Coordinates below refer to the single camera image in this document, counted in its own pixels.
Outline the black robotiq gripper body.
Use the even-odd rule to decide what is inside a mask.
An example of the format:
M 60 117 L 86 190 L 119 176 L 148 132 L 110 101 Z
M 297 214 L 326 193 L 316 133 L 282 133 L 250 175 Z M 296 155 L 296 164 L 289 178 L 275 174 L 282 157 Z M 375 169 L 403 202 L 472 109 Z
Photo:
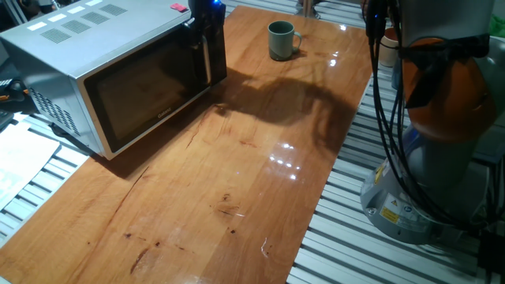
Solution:
M 188 0 L 192 18 L 197 23 L 210 22 L 222 26 L 226 16 L 226 5 L 221 0 Z

